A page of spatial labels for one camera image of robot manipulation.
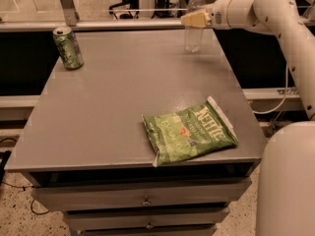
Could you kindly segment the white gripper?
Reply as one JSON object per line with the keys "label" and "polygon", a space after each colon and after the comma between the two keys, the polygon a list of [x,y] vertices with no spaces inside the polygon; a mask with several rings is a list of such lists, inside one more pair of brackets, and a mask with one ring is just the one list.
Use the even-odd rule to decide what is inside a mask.
{"label": "white gripper", "polygon": [[217,0],[207,4],[205,10],[187,13],[181,17],[181,23],[185,27],[205,28],[209,23],[215,30],[229,30],[227,22],[227,7],[230,0]]}

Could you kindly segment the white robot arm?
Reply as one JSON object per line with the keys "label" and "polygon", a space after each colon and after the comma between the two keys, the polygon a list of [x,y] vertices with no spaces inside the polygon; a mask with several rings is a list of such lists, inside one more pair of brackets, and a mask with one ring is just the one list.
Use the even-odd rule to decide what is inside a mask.
{"label": "white robot arm", "polygon": [[273,134],[260,162],[256,236],[315,236],[315,38],[295,0],[217,0],[181,17],[185,27],[273,36],[283,84],[293,81],[308,117]]}

